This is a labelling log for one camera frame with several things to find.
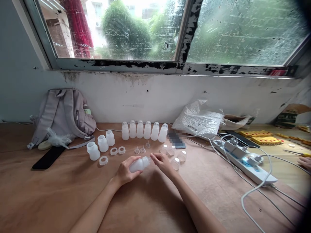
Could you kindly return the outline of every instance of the wooden table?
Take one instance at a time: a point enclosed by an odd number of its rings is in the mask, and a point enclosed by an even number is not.
[[[280,157],[282,159],[288,160],[292,163],[295,163],[298,165],[297,160],[299,159],[299,155],[294,155],[288,152],[285,152],[283,150],[290,150],[290,151],[296,151],[299,153],[311,153],[310,149],[307,149],[305,147],[302,147],[300,145],[297,145],[291,141],[295,141],[298,143],[301,143],[300,141],[293,140],[293,139],[285,139],[279,136],[276,136],[276,133],[281,133],[287,136],[293,136],[297,138],[304,138],[307,140],[311,140],[311,134],[301,131],[299,129],[283,129],[278,128],[273,125],[267,125],[267,124],[253,124],[251,125],[250,129],[239,129],[235,130],[236,132],[239,131],[260,131],[265,130],[268,132],[272,132],[274,135],[273,137],[277,139],[284,140],[284,144],[277,145],[277,146],[261,146],[260,148],[263,149],[265,152],[267,152],[269,155],[274,155],[277,157]],[[250,152],[257,153],[259,155],[263,155],[264,153],[258,149],[251,148],[249,149]],[[262,165],[262,168],[266,171],[269,171],[269,161],[267,157],[264,157],[265,161]],[[272,175],[275,176],[277,179],[281,180],[288,186],[292,187],[294,190],[298,191],[302,195],[309,197],[309,189],[310,189],[310,175],[302,171],[301,169],[297,168],[294,165],[291,165],[287,162],[284,162],[277,158],[272,158]]]
[[[121,124],[98,124],[98,128],[121,129]],[[32,171],[33,164],[46,153],[26,148],[32,134],[32,125],[0,124],[2,232],[68,232],[114,176],[120,163],[135,155],[133,152],[137,145],[141,147],[146,143],[146,140],[138,138],[123,141],[121,133],[114,132],[115,146],[124,146],[126,153],[115,156],[111,156],[109,151],[101,153],[109,158],[105,166],[100,166],[98,161],[91,161],[86,147],[82,147],[65,150],[45,171]],[[103,132],[94,133],[96,137],[101,134]],[[158,152],[163,145],[158,141],[150,141],[150,144],[146,155]],[[241,207],[240,198],[251,186],[214,152],[189,140],[186,151],[187,161],[178,172],[228,232],[260,232]],[[306,203],[302,195],[282,181],[276,186]],[[300,206],[274,190],[266,188],[262,191],[292,221],[297,222],[303,211]],[[247,197],[245,206],[267,233],[293,229],[259,192]],[[115,194],[98,232],[189,233],[196,230],[176,187],[152,164]]]

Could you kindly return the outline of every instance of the white plastic bag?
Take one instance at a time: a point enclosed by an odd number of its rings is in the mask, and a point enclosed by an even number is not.
[[[51,128],[46,129],[48,134],[50,135],[48,138],[48,142],[51,143],[53,146],[60,147],[63,146],[67,149],[69,147],[67,146],[70,142],[72,142],[75,138],[75,135],[73,134],[65,134],[65,135],[56,135],[55,131]]]
[[[172,128],[201,138],[211,138],[217,134],[223,116],[222,109],[212,111],[207,100],[196,100],[184,107]]]

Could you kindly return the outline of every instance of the white power strip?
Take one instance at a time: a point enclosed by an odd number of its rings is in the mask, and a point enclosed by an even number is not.
[[[224,148],[222,146],[215,147],[220,153],[222,153],[225,156]],[[244,157],[241,159],[238,159],[238,157],[234,156],[231,152],[226,150],[226,154],[228,156],[228,159],[236,165],[241,171],[243,171],[249,178],[251,178],[256,184],[260,184],[264,181],[265,177],[267,176],[268,172],[263,170],[259,166],[251,166],[247,160],[248,158]],[[272,184],[277,182],[278,179],[275,178],[273,175],[269,175],[267,180],[265,181],[264,185]]]

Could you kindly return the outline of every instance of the plastic bottle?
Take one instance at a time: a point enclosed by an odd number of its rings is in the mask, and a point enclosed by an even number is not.
[[[107,139],[105,138],[104,135],[98,136],[97,143],[99,145],[99,150],[101,152],[106,152],[109,149],[109,146],[108,146],[108,143],[107,143]]]
[[[151,131],[151,136],[150,136],[151,140],[156,141],[158,139],[159,130],[160,130],[160,125],[158,122],[155,122],[153,124],[152,131]]]
[[[106,131],[106,139],[107,139],[108,146],[113,146],[116,143],[114,139],[114,134],[111,130]]]
[[[129,135],[129,125],[125,121],[125,122],[122,123],[122,139],[126,141],[129,138],[130,138],[130,135]]]
[[[136,160],[130,165],[130,173],[134,173],[140,170],[144,170],[152,162],[152,159],[148,156],[142,157],[141,159]]]
[[[88,105],[87,105],[87,104],[84,104],[84,105],[83,105],[83,109],[84,109],[85,114],[91,115],[91,110],[88,108]]]
[[[144,123],[142,120],[140,120],[137,124],[137,133],[136,133],[136,137],[137,138],[142,138],[144,135]]]
[[[100,157],[100,152],[95,142],[89,142],[86,145],[86,147],[87,147],[87,152],[90,154],[90,159],[93,161],[98,160]]]
[[[136,123],[134,120],[131,120],[130,123],[130,138],[136,137]]]
[[[260,111],[260,108],[256,108],[253,110],[253,112],[250,114],[251,117],[249,118],[248,122],[243,126],[241,127],[242,129],[249,129],[250,127],[250,124],[256,119],[256,117],[258,116],[259,114],[259,111]]]
[[[151,135],[151,122],[147,121],[145,124],[145,130],[144,130],[144,139],[148,140]]]
[[[159,142],[163,143],[166,141],[167,131],[168,131],[168,125],[164,123],[159,133],[159,137],[158,137]]]

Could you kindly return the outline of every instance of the gray backpack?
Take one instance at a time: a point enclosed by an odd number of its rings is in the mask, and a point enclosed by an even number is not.
[[[81,92],[76,89],[49,90],[41,102],[37,118],[32,119],[36,126],[31,143],[27,146],[32,149],[48,138],[47,128],[50,127],[57,135],[73,134],[87,142],[73,148],[85,146],[95,141],[92,133],[96,129],[96,122],[92,115],[86,114],[83,104],[87,104]]]

